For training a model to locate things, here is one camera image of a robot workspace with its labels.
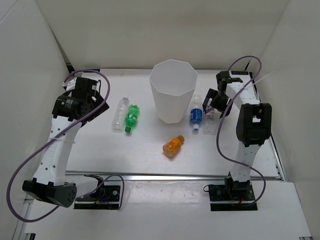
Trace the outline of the white label clear bottle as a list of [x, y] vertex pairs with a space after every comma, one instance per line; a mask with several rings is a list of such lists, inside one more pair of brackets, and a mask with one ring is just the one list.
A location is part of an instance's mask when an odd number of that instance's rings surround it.
[[215, 117], [216, 111], [215, 109], [208, 105], [204, 109], [203, 116], [203, 131], [206, 135], [213, 135], [215, 132]]

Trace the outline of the blue label water bottle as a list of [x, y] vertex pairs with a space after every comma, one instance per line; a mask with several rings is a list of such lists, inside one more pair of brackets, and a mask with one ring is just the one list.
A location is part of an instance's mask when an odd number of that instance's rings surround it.
[[189, 122], [194, 132], [198, 132], [203, 122], [202, 99], [199, 95], [192, 96], [189, 106]]

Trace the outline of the clear unlabeled plastic bottle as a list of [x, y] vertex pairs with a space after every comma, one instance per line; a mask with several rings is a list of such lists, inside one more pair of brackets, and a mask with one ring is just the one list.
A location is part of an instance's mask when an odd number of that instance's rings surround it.
[[125, 124], [125, 117], [128, 113], [130, 106], [130, 100], [128, 96], [124, 96], [118, 103], [115, 111], [115, 115], [111, 124], [111, 128], [114, 132], [122, 132]]

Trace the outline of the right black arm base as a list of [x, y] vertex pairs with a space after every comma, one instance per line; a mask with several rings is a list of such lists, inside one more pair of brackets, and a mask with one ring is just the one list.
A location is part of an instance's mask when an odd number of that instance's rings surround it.
[[203, 191], [209, 194], [211, 212], [257, 211], [256, 198], [250, 180], [234, 181], [230, 176], [223, 184], [207, 184]]

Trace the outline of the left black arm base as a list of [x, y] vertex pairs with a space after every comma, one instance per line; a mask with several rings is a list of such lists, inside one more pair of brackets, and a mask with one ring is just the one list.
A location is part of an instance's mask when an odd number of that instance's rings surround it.
[[[75, 210], [120, 210], [123, 205], [125, 180], [119, 174], [112, 174], [103, 178], [99, 175], [85, 174], [87, 178], [97, 180], [96, 188], [75, 199]], [[107, 185], [111, 178], [119, 178], [121, 185]]]

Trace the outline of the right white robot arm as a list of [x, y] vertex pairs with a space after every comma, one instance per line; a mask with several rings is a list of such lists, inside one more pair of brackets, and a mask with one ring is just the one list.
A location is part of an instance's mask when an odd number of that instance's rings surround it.
[[236, 161], [229, 175], [231, 183], [225, 186], [224, 193], [230, 200], [238, 199], [243, 189], [250, 184], [251, 167], [260, 147], [271, 136], [272, 107], [269, 103], [261, 103], [253, 89], [247, 89], [242, 76], [249, 75], [245, 71], [221, 71], [216, 75], [217, 90], [210, 88], [202, 103], [204, 114], [216, 110], [228, 116], [231, 109], [229, 102], [239, 109], [236, 124], [236, 137], [239, 141]]

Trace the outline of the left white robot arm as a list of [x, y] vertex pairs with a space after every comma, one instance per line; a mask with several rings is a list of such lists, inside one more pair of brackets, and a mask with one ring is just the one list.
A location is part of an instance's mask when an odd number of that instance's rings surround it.
[[97, 84], [96, 80], [76, 77], [64, 86], [65, 93], [56, 99], [48, 138], [52, 143], [44, 149], [32, 179], [22, 185], [22, 190], [34, 199], [65, 208], [75, 200], [76, 184], [67, 183], [65, 174], [76, 134], [87, 122], [109, 109]]

